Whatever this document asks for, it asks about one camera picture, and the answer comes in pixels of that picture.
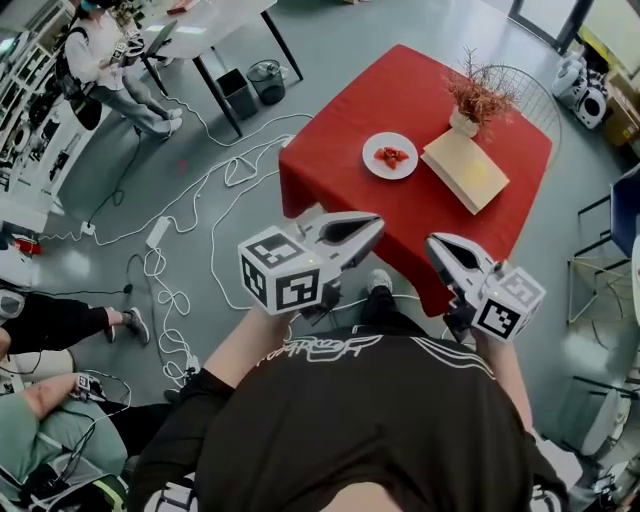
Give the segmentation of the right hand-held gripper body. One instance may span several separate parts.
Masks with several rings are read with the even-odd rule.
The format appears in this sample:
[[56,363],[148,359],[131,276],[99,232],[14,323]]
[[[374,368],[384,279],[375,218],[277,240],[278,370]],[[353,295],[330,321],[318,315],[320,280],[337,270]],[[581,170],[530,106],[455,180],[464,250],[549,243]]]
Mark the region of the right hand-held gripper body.
[[471,329],[510,343],[538,311],[545,289],[524,269],[500,261],[450,285],[444,322],[457,341]]

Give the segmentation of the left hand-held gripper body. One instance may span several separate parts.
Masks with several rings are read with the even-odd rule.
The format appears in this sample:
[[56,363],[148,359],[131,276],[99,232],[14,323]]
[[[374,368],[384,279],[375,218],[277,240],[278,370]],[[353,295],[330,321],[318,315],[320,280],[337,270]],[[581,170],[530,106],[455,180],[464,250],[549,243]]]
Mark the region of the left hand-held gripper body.
[[347,237],[322,237],[324,215],[270,226],[238,246],[242,285],[268,314],[299,311],[318,321],[339,303]]

